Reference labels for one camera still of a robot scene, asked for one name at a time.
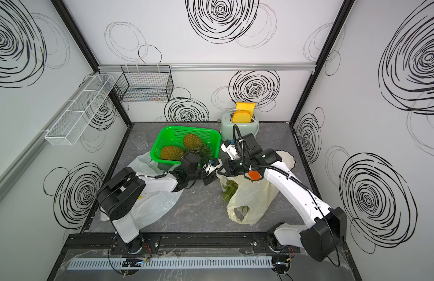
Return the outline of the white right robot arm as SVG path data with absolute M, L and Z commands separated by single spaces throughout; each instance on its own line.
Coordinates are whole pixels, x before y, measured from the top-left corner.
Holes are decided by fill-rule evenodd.
M 222 144 L 228 154 L 218 174 L 226 177 L 243 176 L 251 183 L 267 180 L 293 205 L 301 216 L 302 225 L 284 222 L 269 230 L 268 243 L 273 251 L 284 247 L 303 248 L 314 260 L 322 262 L 345 242 L 346 213 L 332 208 L 300 182 L 283 158 L 272 149 L 262 149 L 254 135 L 242 135 L 233 125 L 233 139 Z

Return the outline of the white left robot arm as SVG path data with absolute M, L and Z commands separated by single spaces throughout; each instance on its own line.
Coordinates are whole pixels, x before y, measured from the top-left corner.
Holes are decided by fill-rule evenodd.
M 203 160 L 197 154 L 188 153 L 179 166 L 162 174 L 141 174 L 125 167 L 97 192 L 99 209 L 111 221 L 128 253 L 138 254 L 144 248 L 149 249 L 131 213 L 139 197 L 160 192 L 177 193 L 193 187 L 198 180 L 210 175 L 213 165 L 218 163 L 215 159 Z

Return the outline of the yellowish fruit print plastic bag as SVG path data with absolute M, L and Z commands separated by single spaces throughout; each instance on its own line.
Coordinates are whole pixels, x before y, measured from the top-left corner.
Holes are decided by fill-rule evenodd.
M 239 185 L 231 200 L 225 203 L 229 220 L 241 225 L 256 224 L 279 193 L 278 188 L 266 179 L 251 181 L 244 176 L 225 177 L 219 174 L 217 177 L 222 188 L 227 180 Z

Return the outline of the yellow ripe pineapple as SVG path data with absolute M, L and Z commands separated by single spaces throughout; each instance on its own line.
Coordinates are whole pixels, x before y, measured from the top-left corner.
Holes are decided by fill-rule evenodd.
M 227 180 L 223 185 L 222 198 L 224 202 L 229 202 L 234 194 L 237 192 L 239 185 L 233 180 Z

